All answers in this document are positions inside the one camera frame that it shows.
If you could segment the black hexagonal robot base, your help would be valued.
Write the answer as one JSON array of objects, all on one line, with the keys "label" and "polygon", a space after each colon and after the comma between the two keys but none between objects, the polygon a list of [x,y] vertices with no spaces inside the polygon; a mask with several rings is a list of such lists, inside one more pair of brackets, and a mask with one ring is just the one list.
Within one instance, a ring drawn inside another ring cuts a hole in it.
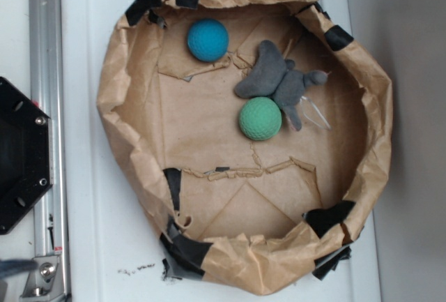
[{"label": "black hexagonal robot base", "polygon": [[52,186],[49,117],[1,78],[1,234],[10,233]]}]

